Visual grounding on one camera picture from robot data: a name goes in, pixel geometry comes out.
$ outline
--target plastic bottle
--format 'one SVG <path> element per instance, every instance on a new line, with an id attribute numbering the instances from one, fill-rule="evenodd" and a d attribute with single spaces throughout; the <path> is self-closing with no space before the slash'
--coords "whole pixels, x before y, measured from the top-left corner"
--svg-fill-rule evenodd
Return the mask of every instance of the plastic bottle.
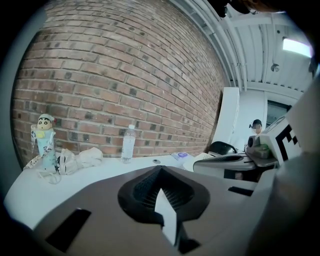
<path id="1" fill-rule="evenodd" d="M 123 138 L 121 160 L 124 164 L 128 164 L 131 162 L 131 159 L 134 154 L 135 141 L 135 126 L 133 124 L 130 124 L 129 129 L 126 130 Z"/>

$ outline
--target white wall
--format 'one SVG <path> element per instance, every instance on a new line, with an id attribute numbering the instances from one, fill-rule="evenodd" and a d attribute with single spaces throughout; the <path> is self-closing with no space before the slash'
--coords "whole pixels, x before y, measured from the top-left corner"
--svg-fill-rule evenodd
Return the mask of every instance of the white wall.
<path id="1" fill-rule="evenodd" d="M 243 150 L 249 136 L 254 135 L 249 125 L 255 119 L 261 120 L 263 130 L 266 128 L 267 110 L 268 99 L 264 91 L 249 89 L 240 92 L 238 118 L 230 144 Z"/>

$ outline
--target white countertop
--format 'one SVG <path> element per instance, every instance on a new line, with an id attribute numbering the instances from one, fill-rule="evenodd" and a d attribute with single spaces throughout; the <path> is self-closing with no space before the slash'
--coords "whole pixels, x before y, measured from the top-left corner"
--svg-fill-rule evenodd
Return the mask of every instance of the white countertop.
<path id="1" fill-rule="evenodd" d="M 61 175 L 58 184 L 50 184 L 38 177 L 34 169 L 24 170 L 9 189 L 4 206 L 10 216 L 34 229 L 40 220 L 55 207 L 84 187 L 107 178 L 134 170 L 160 165 L 180 167 L 171 155 L 133 158 L 129 164 L 120 158 L 104 158 L 99 166 L 80 169 L 72 175 Z"/>

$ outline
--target cartoon figure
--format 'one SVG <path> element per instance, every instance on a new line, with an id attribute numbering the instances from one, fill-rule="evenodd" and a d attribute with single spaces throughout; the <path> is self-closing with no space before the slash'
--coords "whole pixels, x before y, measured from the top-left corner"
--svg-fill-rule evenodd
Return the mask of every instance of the cartoon figure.
<path id="1" fill-rule="evenodd" d="M 52 169 L 57 165 L 54 135 L 52 128 L 54 118 L 49 114 L 42 114 L 37 125 L 31 125 L 31 151 L 33 152 L 35 141 L 38 142 L 39 155 L 42 158 L 42 166 L 45 170 Z"/>

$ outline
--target brick wall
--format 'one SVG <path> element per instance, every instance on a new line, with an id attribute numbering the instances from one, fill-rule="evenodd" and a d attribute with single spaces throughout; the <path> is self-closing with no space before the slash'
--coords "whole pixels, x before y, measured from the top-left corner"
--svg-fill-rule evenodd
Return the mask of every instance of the brick wall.
<path id="1" fill-rule="evenodd" d="M 24 162 L 41 113 L 57 118 L 58 151 L 96 146 L 118 157 L 134 124 L 135 156 L 203 152 L 227 82 L 213 48 L 182 13 L 160 0 L 63 0 L 46 12 L 13 94 Z"/>

